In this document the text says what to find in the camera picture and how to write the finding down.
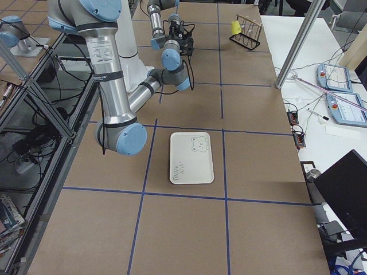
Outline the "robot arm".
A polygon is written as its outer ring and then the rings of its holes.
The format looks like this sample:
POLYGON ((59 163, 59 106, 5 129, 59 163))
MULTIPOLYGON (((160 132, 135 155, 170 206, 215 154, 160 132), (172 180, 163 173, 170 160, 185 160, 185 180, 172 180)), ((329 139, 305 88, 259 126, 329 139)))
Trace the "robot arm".
POLYGON ((102 119, 95 139, 103 150, 136 155, 146 144, 147 131, 136 113, 165 85, 179 91, 190 87, 192 78, 182 60, 191 51, 179 15, 169 17, 169 34, 163 29, 161 11, 177 7, 178 1, 149 1, 151 47, 161 50, 162 68, 146 67, 139 59, 130 8, 127 1, 49 1, 51 28, 82 36, 97 84, 102 119))
POLYGON ((166 33, 163 27, 161 11, 178 7, 179 1, 159 1, 150 0, 147 4, 147 12, 149 15, 152 39, 151 47, 154 50, 162 49, 168 40, 176 40, 177 42, 183 38, 184 27, 181 25, 181 19, 178 14, 172 14, 168 19, 169 32, 166 33))

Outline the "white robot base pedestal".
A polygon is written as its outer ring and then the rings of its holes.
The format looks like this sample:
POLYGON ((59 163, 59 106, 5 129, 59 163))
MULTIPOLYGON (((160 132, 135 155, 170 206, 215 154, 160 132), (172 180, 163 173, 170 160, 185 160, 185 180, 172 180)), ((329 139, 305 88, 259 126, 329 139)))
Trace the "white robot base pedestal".
POLYGON ((154 67, 145 66, 139 58, 128 1, 122 0, 121 3, 122 11, 117 19, 118 31, 115 39, 126 90, 131 93, 154 67))

